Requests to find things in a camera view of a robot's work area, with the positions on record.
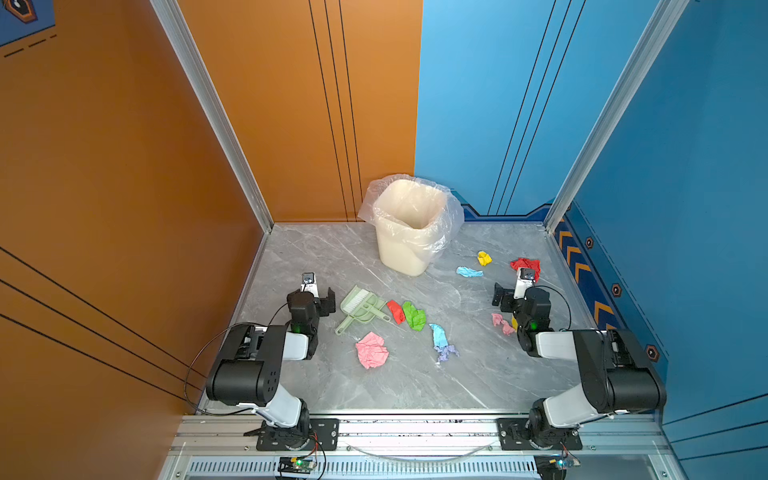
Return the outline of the large pink paper scrap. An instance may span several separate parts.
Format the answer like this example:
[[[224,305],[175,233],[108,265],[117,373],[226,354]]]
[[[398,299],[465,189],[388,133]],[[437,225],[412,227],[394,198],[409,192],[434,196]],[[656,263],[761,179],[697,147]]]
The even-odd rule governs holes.
[[[359,362],[366,370],[383,366],[389,356],[384,339],[374,332],[369,332],[358,341],[356,350]]]

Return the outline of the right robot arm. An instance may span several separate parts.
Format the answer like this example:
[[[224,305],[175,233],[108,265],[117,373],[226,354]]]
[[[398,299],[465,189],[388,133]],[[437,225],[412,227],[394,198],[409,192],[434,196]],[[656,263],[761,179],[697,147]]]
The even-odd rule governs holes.
[[[550,292],[522,293],[496,283],[492,304],[517,321],[516,338],[530,357],[574,362],[579,383],[535,401],[528,417],[496,421],[504,450],[579,449],[579,430],[613,414],[661,410],[667,393],[652,361],[629,330],[556,331],[550,325]]]

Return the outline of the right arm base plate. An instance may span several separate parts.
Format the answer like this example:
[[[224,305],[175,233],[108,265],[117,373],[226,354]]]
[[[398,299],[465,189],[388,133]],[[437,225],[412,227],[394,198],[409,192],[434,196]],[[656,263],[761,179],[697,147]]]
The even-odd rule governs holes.
[[[575,428],[555,428],[547,423],[534,427],[524,418],[498,418],[496,427],[504,451],[583,449],[578,430]]]

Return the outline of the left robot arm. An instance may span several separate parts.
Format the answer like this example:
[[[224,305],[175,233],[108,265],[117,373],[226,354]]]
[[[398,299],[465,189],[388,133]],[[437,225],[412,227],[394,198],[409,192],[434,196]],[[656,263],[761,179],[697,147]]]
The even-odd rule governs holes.
[[[253,323],[232,326],[212,364],[206,395],[262,418],[260,427],[244,433],[257,439],[261,451],[313,449],[320,434],[312,426],[307,403],[283,387],[280,376],[286,361],[314,357],[320,319],[336,311],[333,290],[318,297],[311,290],[287,295],[290,320],[266,327]]]

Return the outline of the green plastic dustpan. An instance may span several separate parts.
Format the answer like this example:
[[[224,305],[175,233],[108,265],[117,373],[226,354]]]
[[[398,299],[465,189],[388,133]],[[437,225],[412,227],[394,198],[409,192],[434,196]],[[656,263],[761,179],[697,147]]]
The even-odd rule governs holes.
[[[368,323],[372,321],[376,317],[374,310],[377,302],[378,297],[375,294],[359,286],[354,286],[340,304],[345,318],[336,327],[334,333],[340,336],[354,322]]]

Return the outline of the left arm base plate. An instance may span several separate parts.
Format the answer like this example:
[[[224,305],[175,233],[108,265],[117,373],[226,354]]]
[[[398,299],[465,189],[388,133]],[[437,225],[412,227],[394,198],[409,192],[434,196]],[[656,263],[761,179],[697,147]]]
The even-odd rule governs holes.
[[[337,418],[311,417],[296,427],[264,426],[257,435],[256,449],[261,452],[310,451],[322,448],[335,451],[339,439],[340,421]]]

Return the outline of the green hand brush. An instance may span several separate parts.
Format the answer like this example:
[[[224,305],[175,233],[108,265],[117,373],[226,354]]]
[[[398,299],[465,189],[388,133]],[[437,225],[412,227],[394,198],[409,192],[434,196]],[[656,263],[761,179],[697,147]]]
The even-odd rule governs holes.
[[[385,303],[375,294],[356,296],[349,304],[349,315],[360,323],[374,319],[390,322],[392,318],[382,310]]]

